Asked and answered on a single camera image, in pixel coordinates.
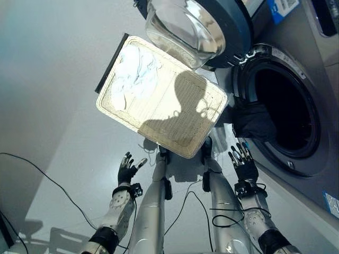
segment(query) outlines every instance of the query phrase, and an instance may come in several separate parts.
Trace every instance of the wire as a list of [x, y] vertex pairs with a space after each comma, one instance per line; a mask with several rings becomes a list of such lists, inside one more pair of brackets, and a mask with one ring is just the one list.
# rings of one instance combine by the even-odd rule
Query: wire
[[[158, 153], [158, 146], [157, 146], [157, 148], [154, 149], [154, 150], [147, 150], [145, 147], [143, 147], [143, 146], [140, 145], [140, 144], [138, 144], [138, 146], [139, 146], [140, 148], [142, 148], [142, 149], [144, 150], [145, 153], [148, 154], [149, 165], [150, 165], [151, 167], [153, 167], [154, 165], [156, 165], [156, 163], [157, 163], [157, 161], [156, 161], [156, 156], [157, 156], [157, 153]], [[152, 155], [152, 154], [154, 154], [154, 153], [155, 153], [155, 159], [154, 159], [154, 163], [152, 163], [152, 159], [151, 159], [150, 155]]]
[[[266, 209], [263, 209], [263, 208], [261, 208], [261, 207], [251, 207], [251, 208], [247, 208], [247, 209], [221, 209], [221, 208], [210, 208], [210, 210], [216, 210], [216, 211], [239, 211], [239, 212], [242, 212], [242, 213], [243, 213], [243, 217], [242, 217], [240, 220], [238, 220], [238, 221], [236, 221], [236, 220], [234, 220], [233, 218], [228, 217], [228, 216], [226, 216], [226, 215], [218, 214], [218, 215], [216, 215], [216, 216], [214, 216], [214, 217], [212, 218], [212, 224], [213, 224], [213, 226], [216, 226], [217, 228], [229, 228], [229, 227], [231, 227], [231, 226], [237, 224], [237, 225], [242, 229], [242, 231], [245, 233], [245, 235], [248, 237], [249, 241], [251, 242], [252, 246], [256, 249], [256, 251], [258, 251], [260, 254], [262, 254], [262, 252], [258, 249], [258, 247], [252, 242], [251, 237], [248, 235], [248, 233], [246, 232], [246, 230], [244, 229], [244, 227], [240, 224], [240, 221], [242, 221], [242, 220], [245, 218], [244, 212], [246, 212], [246, 211], [249, 211], [249, 210], [261, 210], [261, 211], [264, 211], [265, 213], [267, 213], [269, 217], [271, 217], [271, 214], [270, 214], [269, 211], [267, 211]], [[230, 225], [216, 225], [216, 224], [214, 223], [214, 220], [215, 220], [216, 218], [218, 218], [218, 217], [224, 217], [224, 218], [227, 218], [227, 219], [233, 221], [234, 223], [233, 223], [233, 224], [230, 224]]]
[[14, 226], [11, 224], [11, 222], [9, 221], [9, 219], [7, 219], [7, 217], [5, 216], [5, 214], [3, 214], [2, 211], [0, 211], [0, 214], [3, 216], [3, 218], [5, 218], [5, 220], [6, 220], [7, 223], [10, 225], [10, 227], [12, 228], [12, 230], [14, 231], [14, 233], [16, 234], [16, 236], [17, 236], [17, 237], [19, 238], [19, 240], [22, 242], [23, 246], [25, 247], [26, 253], [29, 254], [26, 244], [24, 243], [24, 241], [22, 240], [22, 238], [19, 236], [18, 232], [15, 230]]
[[257, 185], [261, 185], [261, 186], [264, 186], [263, 190], [266, 190], [266, 185], [265, 184], [257, 184]]
[[[232, 210], [232, 209], [225, 209], [225, 210], [227, 210], [227, 211], [242, 211], [242, 210]], [[244, 219], [244, 217], [243, 217], [241, 220], [236, 221], [236, 220], [234, 220], [233, 218], [228, 217], [228, 216], [226, 216], [226, 215], [222, 215], [222, 214], [216, 215], [216, 216], [214, 216], [213, 219], [212, 219], [212, 224], [213, 224], [213, 226], [216, 226], [217, 228], [225, 228], [225, 226], [215, 225], [213, 221], [214, 221], [214, 219], [215, 219], [216, 217], [225, 217], [225, 218], [227, 218], [227, 219], [229, 219], [229, 220], [231, 220], [231, 221], [234, 222], [234, 223], [231, 224], [231, 225], [237, 224], [237, 225], [242, 229], [242, 231], [245, 233], [245, 235], [248, 237], [249, 241], [251, 242], [251, 244], [252, 244], [252, 246], [255, 248], [255, 250], [256, 250], [257, 252], [259, 252], [260, 254], [262, 254], [262, 252], [261, 252], [261, 251], [258, 249], [258, 247], [254, 244], [254, 242], [252, 242], [251, 237], [248, 235], [248, 233], [246, 232], [246, 230], [244, 229], [244, 227], [240, 224], [240, 221], [242, 221], [242, 220]]]
[[[33, 162], [25, 159], [25, 158], [22, 158], [20, 156], [17, 156], [17, 155], [14, 155], [14, 154], [11, 154], [11, 153], [7, 153], [7, 152], [0, 152], [0, 155], [8, 155], [8, 156], [11, 156], [11, 157], [14, 157], [14, 158], [17, 158], [17, 159], [21, 159], [21, 160], [24, 160], [26, 162], [28, 162], [29, 164], [31, 164], [32, 166], [34, 166], [39, 172], [41, 172], [45, 177], [47, 177], [47, 179], [49, 179], [52, 183], [54, 183], [55, 185], [57, 185], [60, 189], [63, 190], [63, 192], [66, 194], [66, 196], [68, 197], [68, 199], [79, 209], [79, 211], [82, 213], [83, 217], [85, 218], [86, 222], [94, 229], [94, 230], [97, 230], [97, 227], [88, 219], [87, 215], [85, 214], [85, 212], [73, 201], [73, 199], [69, 196], [69, 194], [67, 193], [67, 191], [61, 186], [59, 185], [57, 182], [55, 182], [53, 179], [51, 179], [48, 175], [46, 175], [36, 164], [34, 164]], [[135, 206], [136, 206], [136, 209], [135, 209], [135, 213], [134, 213], [134, 222], [136, 220], [136, 216], [137, 216], [137, 202], [136, 200], [134, 200], [134, 203], [135, 203]], [[13, 229], [14, 233], [17, 235], [17, 237], [20, 239], [20, 241], [24, 244], [25, 246], [25, 249], [26, 249], [26, 252], [28, 254], [28, 251], [27, 251], [27, 247], [25, 245], [25, 243], [22, 241], [22, 239], [19, 237], [18, 233], [14, 230], [13, 226], [11, 225], [11, 223], [9, 222], [9, 220], [6, 218], [6, 216], [0, 211], [1, 215], [6, 219], [6, 221], [9, 223], [9, 225], [11, 226], [11, 228]], [[118, 245], [120, 248], [123, 248], [125, 249], [124, 253], [128, 250], [128, 246], [127, 247], [124, 247], [122, 245]]]
[[211, 238], [211, 229], [210, 229], [210, 221], [209, 221], [209, 217], [208, 217], [208, 213], [207, 213], [207, 210], [205, 208], [205, 206], [203, 205], [203, 203], [201, 202], [201, 200], [198, 198], [198, 196], [196, 195], [196, 193], [194, 191], [189, 191], [190, 187], [193, 185], [193, 184], [196, 184], [198, 182], [201, 182], [201, 180], [198, 180], [194, 183], [191, 183], [188, 188], [187, 188], [187, 191], [186, 191], [186, 195], [185, 195], [185, 199], [184, 199], [184, 202], [182, 204], [182, 207], [180, 209], [180, 212], [178, 214], [178, 216], [175, 218], [175, 220], [172, 222], [172, 224], [169, 226], [169, 228], [166, 230], [165, 234], [167, 234], [167, 232], [171, 229], [171, 227], [175, 224], [175, 222], [179, 219], [181, 213], [182, 213], [182, 210], [184, 209], [184, 205], [185, 205], [185, 202], [186, 202], [186, 199], [188, 198], [189, 194], [194, 194], [194, 196], [197, 198], [197, 200], [200, 202], [200, 204], [202, 205], [204, 211], [205, 211], [205, 215], [206, 215], [206, 219], [207, 219], [207, 226], [208, 226], [208, 237], [209, 237], [209, 241], [210, 241], [210, 247], [211, 247], [211, 251], [213, 252], [213, 246], [212, 246], [212, 238]]
[[57, 185], [64, 193], [65, 195], [68, 197], [68, 199], [79, 209], [79, 211], [82, 213], [83, 217], [85, 218], [85, 220], [87, 221], [87, 223], [94, 229], [97, 230], [97, 227], [88, 219], [87, 215], [85, 214], [85, 212], [73, 201], [73, 199], [69, 196], [69, 194], [67, 193], [67, 191], [60, 185], [58, 184], [56, 181], [54, 181], [53, 179], [51, 179], [48, 175], [46, 175], [37, 165], [35, 165], [33, 162], [22, 158], [18, 155], [13, 155], [11, 153], [7, 153], [7, 152], [0, 152], [0, 155], [8, 155], [14, 158], [18, 158], [21, 160], [24, 160], [26, 162], [28, 162], [29, 164], [31, 164], [33, 167], [35, 167], [39, 172], [41, 172], [44, 176], [46, 176], [46, 178], [48, 180], [50, 180], [52, 183], [54, 183], [55, 185]]
[[[135, 224], [135, 222], [136, 222], [136, 217], [137, 217], [137, 202], [136, 202], [135, 199], [134, 199], [134, 204], [136, 205], [136, 209], [134, 210], [134, 219], [133, 219], [133, 227], [132, 227], [132, 229], [134, 228], [134, 224]], [[127, 247], [123, 247], [123, 248], [125, 248], [125, 251], [124, 251], [122, 254], [125, 254], [126, 251], [128, 250], [129, 244], [130, 244], [130, 242], [131, 242], [131, 237], [132, 237], [132, 234], [131, 234], [131, 236], [129, 237], [129, 241], [128, 241]]]
[[172, 224], [169, 226], [169, 228], [166, 230], [166, 232], [165, 232], [164, 235], [167, 234], [167, 232], [171, 229], [171, 227], [174, 225], [174, 223], [179, 219], [179, 216], [180, 216], [180, 214], [182, 213], [182, 210], [184, 209], [185, 201], [186, 201], [186, 199], [187, 199], [187, 194], [188, 194], [188, 192], [189, 192], [190, 187], [191, 187], [193, 184], [196, 184], [196, 183], [201, 182], [201, 181], [202, 181], [202, 180], [200, 179], [200, 180], [198, 180], [198, 181], [196, 181], [196, 182], [191, 183], [191, 184], [188, 186], [187, 191], [186, 191], [186, 194], [185, 194], [184, 202], [183, 202], [183, 204], [182, 204], [182, 206], [181, 206], [180, 212], [179, 212], [178, 216], [175, 218], [175, 220], [173, 221], [173, 223], [172, 223]]

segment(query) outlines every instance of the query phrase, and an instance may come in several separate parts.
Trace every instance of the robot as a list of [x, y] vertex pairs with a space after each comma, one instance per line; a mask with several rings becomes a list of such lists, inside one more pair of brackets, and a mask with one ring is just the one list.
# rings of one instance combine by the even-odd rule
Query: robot
[[[213, 253], [252, 253], [256, 242], [264, 254], [301, 254], [279, 232], [271, 220], [265, 198], [267, 193], [257, 184], [258, 170], [246, 143], [231, 147], [230, 159], [238, 177], [233, 191], [222, 174], [222, 168], [212, 157], [212, 139], [203, 144], [202, 163], [205, 167], [202, 188], [210, 192], [215, 233]], [[131, 185], [135, 173], [146, 158], [132, 166], [127, 152], [118, 172], [118, 187], [114, 189], [109, 211], [81, 254], [113, 254], [128, 229], [135, 209], [135, 198], [142, 195], [140, 184]], [[128, 246], [131, 254], [162, 254], [164, 243], [165, 200], [172, 198], [172, 187], [166, 178], [169, 151], [159, 146], [153, 181], [144, 195]]]

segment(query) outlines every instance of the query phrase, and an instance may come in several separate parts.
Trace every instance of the washing machine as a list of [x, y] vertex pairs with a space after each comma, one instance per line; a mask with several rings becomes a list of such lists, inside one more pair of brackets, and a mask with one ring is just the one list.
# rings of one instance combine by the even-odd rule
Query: washing machine
[[266, 106], [277, 135], [271, 142], [248, 139], [253, 157], [335, 215], [339, 42], [336, 6], [329, 4], [335, 1], [287, 2], [300, 3], [279, 24], [267, 1], [138, 0], [135, 6], [153, 44], [192, 69], [215, 70], [228, 93]]

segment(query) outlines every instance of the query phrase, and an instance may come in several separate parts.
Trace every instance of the blue sticker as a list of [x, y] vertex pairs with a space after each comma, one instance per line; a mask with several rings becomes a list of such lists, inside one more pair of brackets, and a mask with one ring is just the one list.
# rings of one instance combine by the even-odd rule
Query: blue sticker
[[328, 212], [339, 218], [339, 200], [331, 196], [329, 193], [326, 193], [325, 191], [323, 191], [323, 196]]
[[279, 24], [299, 4], [299, 0], [267, 0], [275, 24]]

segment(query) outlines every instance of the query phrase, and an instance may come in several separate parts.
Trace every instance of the door glass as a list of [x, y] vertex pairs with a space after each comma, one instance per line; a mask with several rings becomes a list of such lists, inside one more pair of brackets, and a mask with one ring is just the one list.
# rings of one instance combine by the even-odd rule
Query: door glass
[[192, 69], [221, 54], [224, 35], [214, 18], [194, 0], [150, 0], [146, 33], [153, 44]]

